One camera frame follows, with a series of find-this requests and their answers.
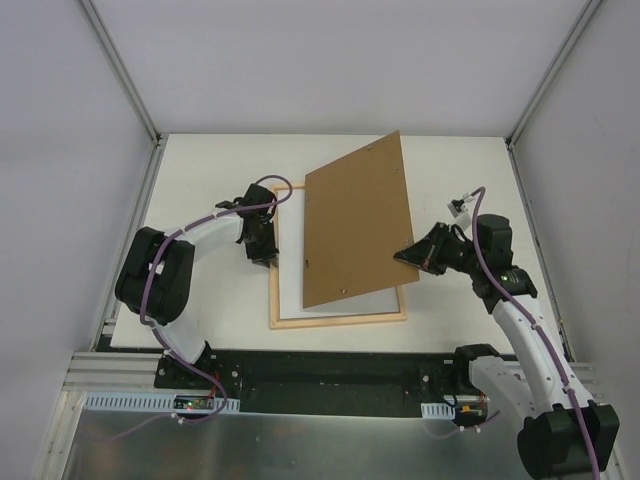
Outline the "landscape photo print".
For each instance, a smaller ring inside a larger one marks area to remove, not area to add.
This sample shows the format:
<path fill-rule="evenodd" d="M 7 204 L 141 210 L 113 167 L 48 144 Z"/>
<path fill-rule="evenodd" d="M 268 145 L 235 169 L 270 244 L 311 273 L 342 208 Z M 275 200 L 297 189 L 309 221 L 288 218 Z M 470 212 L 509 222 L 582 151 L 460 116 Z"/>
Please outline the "landscape photo print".
<path fill-rule="evenodd" d="M 296 186 L 291 198 L 277 210 L 277 246 L 280 251 L 277 272 L 278 320 L 287 323 L 400 315 L 399 294 L 402 290 L 396 288 L 343 298 L 315 307 L 303 307 L 304 193 L 303 186 Z"/>

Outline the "light wooden picture frame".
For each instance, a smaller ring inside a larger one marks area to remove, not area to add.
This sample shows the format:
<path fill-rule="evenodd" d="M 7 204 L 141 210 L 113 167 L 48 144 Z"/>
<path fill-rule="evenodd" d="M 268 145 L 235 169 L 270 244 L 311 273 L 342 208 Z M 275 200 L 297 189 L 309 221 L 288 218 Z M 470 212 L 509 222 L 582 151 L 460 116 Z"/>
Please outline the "light wooden picture frame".
<path fill-rule="evenodd" d="M 407 307 L 403 288 L 380 290 L 316 307 L 303 306 L 304 185 L 274 218 L 279 263 L 269 271 L 269 323 L 273 330 L 323 328 L 403 322 Z"/>

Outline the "brown backing board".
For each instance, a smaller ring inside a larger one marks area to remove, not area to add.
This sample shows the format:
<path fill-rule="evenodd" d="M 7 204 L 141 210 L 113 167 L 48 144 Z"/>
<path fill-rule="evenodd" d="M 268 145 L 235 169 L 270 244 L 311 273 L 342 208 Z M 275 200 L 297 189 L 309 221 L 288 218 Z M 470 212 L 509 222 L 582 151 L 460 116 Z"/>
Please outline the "brown backing board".
<path fill-rule="evenodd" d="M 394 258 L 414 242 L 399 132 L 307 173 L 304 197 L 304 307 L 419 280 Z"/>

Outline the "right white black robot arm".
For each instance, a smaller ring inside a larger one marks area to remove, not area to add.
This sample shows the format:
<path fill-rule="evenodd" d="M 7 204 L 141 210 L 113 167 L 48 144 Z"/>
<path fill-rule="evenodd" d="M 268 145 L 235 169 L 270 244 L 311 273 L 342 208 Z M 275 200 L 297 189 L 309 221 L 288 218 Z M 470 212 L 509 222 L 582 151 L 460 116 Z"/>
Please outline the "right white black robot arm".
<path fill-rule="evenodd" d="M 523 379 L 509 372 L 488 344 L 456 349 L 452 387 L 489 397 L 516 430 L 520 460 L 533 479 L 607 469 L 619 430 L 610 405 L 598 404 L 551 337 L 538 292 L 528 273 L 514 265 L 507 218 L 482 214 L 467 238 L 456 225 L 436 223 L 415 244 L 395 253 L 397 261 L 432 275 L 466 274 L 511 344 Z"/>

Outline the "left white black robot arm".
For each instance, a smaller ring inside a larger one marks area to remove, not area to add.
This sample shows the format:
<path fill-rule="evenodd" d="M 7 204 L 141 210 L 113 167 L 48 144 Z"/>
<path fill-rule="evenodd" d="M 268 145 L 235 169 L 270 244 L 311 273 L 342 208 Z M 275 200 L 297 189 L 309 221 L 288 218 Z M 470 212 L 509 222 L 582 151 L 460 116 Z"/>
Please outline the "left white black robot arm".
<path fill-rule="evenodd" d="M 197 262 L 231 244 L 242 245 L 247 259 L 266 268 L 278 262 L 273 218 L 276 195 L 252 183 L 244 195 L 215 205 L 203 218 L 167 231 L 139 229 L 115 286 L 115 297 L 148 327 L 163 349 L 181 358 L 176 375 L 188 388 L 204 387 L 210 363 L 201 358 L 207 342 L 186 318 Z"/>

